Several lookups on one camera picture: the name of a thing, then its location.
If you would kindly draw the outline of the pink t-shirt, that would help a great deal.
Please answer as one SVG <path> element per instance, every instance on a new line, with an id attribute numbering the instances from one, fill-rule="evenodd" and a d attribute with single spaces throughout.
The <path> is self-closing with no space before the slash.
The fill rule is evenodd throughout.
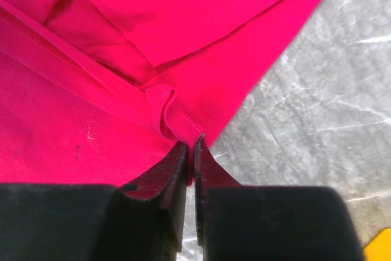
<path id="1" fill-rule="evenodd" d="M 120 186 L 212 144 L 322 0 L 1 0 L 1 181 Z"/>

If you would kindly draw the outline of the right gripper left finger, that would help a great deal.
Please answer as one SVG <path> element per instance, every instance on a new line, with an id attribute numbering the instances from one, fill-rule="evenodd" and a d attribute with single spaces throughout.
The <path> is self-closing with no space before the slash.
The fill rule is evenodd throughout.
<path id="1" fill-rule="evenodd" d="M 188 148 L 126 185 L 1 185 L 2 260 L 175 260 Z"/>

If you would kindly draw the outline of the yellow plastic tray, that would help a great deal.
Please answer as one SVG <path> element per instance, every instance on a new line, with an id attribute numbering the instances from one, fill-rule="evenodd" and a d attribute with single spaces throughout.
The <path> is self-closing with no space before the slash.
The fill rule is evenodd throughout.
<path id="1" fill-rule="evenodd" d="M 366 261 L 391 261 L 391 228 L 386 228 L 364 248 Z"/>

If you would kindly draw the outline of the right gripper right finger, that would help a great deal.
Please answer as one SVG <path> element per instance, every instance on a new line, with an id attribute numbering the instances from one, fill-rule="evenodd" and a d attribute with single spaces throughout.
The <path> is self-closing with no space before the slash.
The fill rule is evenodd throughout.
<path id="1" fill-rule="evenodd" d="M 194 147 L 197 241 L 204 260 L 363 260 L 343 199 L 326 186 L 248 186 Z"/>

